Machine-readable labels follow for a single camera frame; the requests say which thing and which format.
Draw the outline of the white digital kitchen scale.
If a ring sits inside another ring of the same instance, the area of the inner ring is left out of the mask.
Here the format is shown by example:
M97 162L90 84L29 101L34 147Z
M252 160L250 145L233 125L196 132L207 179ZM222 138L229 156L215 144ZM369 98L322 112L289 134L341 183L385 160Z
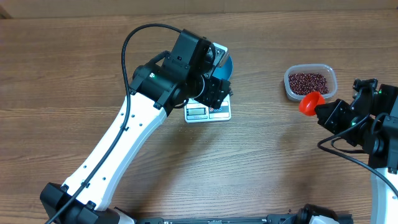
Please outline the white digital kitchen scale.
M229 121L231 119L231 102L228 95L219 109L205 106L193 99L184 106L184 118L187 123L207 123Z

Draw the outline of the red adzuki beans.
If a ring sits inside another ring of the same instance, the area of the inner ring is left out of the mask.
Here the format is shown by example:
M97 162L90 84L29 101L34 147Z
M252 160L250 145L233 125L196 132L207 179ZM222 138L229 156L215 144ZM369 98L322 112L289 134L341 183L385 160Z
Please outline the red adzuki beans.
M322 95L329 93L326 78L320 73L294 73L289 75L289 87L296 95L307 95L318 91Z

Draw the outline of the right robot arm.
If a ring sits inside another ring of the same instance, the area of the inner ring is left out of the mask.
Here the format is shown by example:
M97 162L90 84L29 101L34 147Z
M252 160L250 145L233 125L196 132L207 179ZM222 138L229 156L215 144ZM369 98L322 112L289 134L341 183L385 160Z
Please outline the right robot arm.
M353 90L352 103L337 99L315 107L318 124L332 133L318 147L370 171L370 222L397 223L397 87L379 85L376 79L356 79ZM324 147L341 139L361 146L368 162L351 157L349 151Z

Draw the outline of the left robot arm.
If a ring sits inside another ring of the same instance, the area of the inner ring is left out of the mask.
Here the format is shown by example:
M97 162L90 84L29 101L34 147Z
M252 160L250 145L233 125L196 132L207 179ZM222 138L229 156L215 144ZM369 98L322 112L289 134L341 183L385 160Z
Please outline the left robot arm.
M215 72L228 60L225 46L183 29L172 50L125 75L124 103L100 142L64 183L48 183L41 192L49 223L134 223L126 212L110 208L119 181L172 110L189 100L221 107L230 82Z

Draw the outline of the red measuring scoop blue handle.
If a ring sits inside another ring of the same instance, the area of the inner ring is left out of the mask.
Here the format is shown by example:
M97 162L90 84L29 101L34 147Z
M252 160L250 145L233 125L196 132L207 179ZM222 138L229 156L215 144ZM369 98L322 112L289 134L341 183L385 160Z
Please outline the red measuring scoop blue handle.
M300 102L299 111L306 116L316 115L315 108L318 105L325 104L325 99L318 91L313 91L307 94Z

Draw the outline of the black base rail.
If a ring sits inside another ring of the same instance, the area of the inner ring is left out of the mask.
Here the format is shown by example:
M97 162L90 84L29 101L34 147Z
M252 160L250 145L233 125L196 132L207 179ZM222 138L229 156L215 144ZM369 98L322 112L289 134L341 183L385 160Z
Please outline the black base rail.
M351 214L337 215L325 207L306 204L297 213L268 214L264 217L229 218L141 218L137 224L353 224Z

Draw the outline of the blue plastic bowl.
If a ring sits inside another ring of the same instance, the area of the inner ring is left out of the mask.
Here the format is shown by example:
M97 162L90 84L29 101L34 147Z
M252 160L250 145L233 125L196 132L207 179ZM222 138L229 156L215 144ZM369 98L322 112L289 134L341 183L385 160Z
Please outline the blue plastic bowl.
M217 67L213 73L213 76L218 79L229 80L233 74L233 60L231 56L228 57L226 63L222 67Z

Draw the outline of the clear plastic container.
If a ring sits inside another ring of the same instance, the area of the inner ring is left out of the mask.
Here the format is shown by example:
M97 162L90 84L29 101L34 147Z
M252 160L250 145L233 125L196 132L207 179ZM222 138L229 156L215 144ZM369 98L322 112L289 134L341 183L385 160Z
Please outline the clear plastic container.
M331 98L338 90L334 70L325 64L301 64L290 67L284 75L287 98L301 101L305 95L317 91L325 99Z

